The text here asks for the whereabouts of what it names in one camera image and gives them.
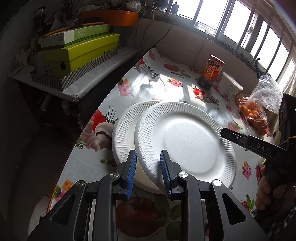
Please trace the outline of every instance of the striped box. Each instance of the striped box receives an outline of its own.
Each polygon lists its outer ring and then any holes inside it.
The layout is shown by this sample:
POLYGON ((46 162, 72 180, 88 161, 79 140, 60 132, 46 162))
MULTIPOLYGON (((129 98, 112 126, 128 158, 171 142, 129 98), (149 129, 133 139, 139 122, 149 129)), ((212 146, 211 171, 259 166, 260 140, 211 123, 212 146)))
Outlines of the striped box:
POLYGON ((95 60, 83 65, 82 67, 78 68, 77 70, 71 72, 67 76, 62 79, 58 79, 49 75, 40 76, 35 73, 35 70, 31 72, 32 80, 38 83, 42 83, 49 87, 62 90, 64 91, 68 88, 72 83, 78 80, 80 77, 85 75, 87 72, 91 71, 93 68, 97 67, 101 63, 105 62, 106 60, 114 57, 118 54, 118 49, 113 49, 104 55, 96 58, 95 60))

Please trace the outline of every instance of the sauce jar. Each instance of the sauce jar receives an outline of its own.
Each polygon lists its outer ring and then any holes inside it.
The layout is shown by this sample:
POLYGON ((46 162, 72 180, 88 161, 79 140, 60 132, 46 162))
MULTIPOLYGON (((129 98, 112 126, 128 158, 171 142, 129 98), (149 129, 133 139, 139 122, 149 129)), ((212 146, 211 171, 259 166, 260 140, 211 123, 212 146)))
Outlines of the sauce jar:
POLYGON ((214 55, 210 55, 202 75, 197 79, 200 87, 209 90, 213 86, 213 82, 223 69, 225 63, 214 55))

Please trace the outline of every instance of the white shelf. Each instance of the white shelf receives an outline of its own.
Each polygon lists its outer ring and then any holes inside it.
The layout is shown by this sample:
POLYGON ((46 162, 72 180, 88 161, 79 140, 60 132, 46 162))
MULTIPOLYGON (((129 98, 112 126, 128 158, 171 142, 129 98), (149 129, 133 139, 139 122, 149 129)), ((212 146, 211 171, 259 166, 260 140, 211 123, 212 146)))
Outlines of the white shelf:
POLYGON ((37 89, 58 96, 62 99, 76 102, 85 96, 94 86, 100 83, 100 81, 113 70, 135 56, 137 52, 137 49, 129 47, 120 49, 118 51, 118 55, 93 68, 64 91, 32 81, 30 74, 34 70, 32 65, 23 68, 20 72, 13 76, 13 78, 37 89))

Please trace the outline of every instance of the red jar lid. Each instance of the red jar lid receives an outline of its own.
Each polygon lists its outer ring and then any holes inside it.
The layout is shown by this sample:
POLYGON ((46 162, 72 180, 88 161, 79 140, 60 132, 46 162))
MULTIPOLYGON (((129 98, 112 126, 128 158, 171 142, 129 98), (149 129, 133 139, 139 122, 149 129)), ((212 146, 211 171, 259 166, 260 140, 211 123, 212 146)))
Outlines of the red jar lid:
POLYGON ((217 58, 214 55, 210 55, 210 59, 217 62, 217 63, 219 63, 219 64, 225 65, 225 63, 221 59, 217 58))

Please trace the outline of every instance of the orange plastic tray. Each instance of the orange plastic tray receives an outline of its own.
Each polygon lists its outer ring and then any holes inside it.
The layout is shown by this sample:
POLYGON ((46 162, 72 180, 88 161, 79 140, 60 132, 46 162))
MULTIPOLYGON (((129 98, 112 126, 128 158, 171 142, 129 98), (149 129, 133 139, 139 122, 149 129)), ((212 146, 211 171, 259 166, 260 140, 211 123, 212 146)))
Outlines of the orange plastic tray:
POLYGON ((139 17, 138 13, 123 10, 97 9, 84 11, 77 16, 79 19, 101 18, 111 26, 135 26, 139 17))

